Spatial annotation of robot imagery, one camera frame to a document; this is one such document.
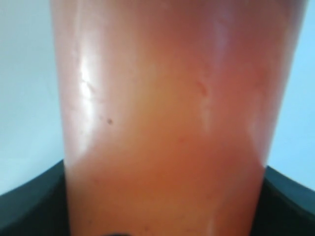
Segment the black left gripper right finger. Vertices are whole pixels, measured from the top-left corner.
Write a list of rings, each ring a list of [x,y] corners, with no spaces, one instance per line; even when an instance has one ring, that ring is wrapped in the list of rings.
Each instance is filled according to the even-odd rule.
[[[315,192],[267,167],[254,236],[314,236]]]

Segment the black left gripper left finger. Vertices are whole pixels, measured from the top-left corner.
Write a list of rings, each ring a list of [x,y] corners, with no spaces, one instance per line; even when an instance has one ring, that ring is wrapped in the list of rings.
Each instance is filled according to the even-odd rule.
[[[0,197],[2,236],[68,236],[63,162]]]

